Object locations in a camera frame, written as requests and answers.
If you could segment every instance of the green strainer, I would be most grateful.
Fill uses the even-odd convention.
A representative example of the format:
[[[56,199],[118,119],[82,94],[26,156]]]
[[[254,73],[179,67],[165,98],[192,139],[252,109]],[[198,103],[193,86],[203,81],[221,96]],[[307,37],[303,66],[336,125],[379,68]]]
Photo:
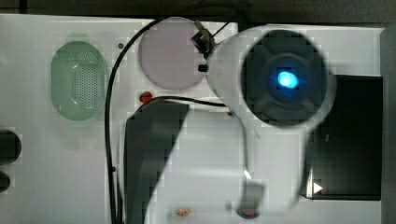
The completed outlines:
[[[80,41],[62,46],[51,64],[53,105],[68,119],[93,117],[105,103],[106,76],[106,61],[94,46]]]

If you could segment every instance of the small red light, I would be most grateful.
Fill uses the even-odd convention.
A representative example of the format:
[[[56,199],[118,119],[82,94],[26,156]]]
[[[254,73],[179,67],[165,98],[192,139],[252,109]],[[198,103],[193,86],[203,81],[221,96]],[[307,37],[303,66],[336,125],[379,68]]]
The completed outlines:
[[[139,101],[142,104],[148,103],[151,99],[152,99],[152,94],[149,91],[145,91],[142,94],[140,94],[140,96],[139,96]]]
[[[255,217],[257,215],[256,212],[254,212],[254,211],[245,211],[245,212],[243,212],[243,214],[244,214],[244,216],[247,216],[247,217]]]

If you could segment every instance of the red button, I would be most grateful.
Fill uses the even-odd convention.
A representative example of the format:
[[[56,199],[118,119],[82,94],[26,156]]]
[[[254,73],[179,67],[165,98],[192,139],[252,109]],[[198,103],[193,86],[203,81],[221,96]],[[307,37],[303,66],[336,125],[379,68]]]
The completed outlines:
[[[139,96],[139,101],[142,104],[148,103],[151,99],[152,99],[152,94],[149,91],[145,91],[142,94],[140,94],[140,96]]]

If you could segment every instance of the black panel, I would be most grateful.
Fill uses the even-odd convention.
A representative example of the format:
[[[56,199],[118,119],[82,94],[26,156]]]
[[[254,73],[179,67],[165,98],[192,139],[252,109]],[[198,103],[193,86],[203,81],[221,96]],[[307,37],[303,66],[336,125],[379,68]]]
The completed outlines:
[[[143,224],[151,194],[189,111],[188,105],[156,100],[127,120],[124,171],[127,223]]]
[[[382,77],[337,76],[332,111],[307,147],[302,195],[312,167],[323,187],[313,199],[381,199],[382,86]]]

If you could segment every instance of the round pink disc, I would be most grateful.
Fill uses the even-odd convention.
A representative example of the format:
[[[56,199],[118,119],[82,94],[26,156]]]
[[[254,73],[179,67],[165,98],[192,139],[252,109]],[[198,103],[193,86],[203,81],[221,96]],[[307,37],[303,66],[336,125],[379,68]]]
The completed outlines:
[[[205,63],[191,38],[198,32],[192,21],[169,18],[146,31],[139,44],[139,62],[146,77],[155,85],[181,91],[199,83]]]

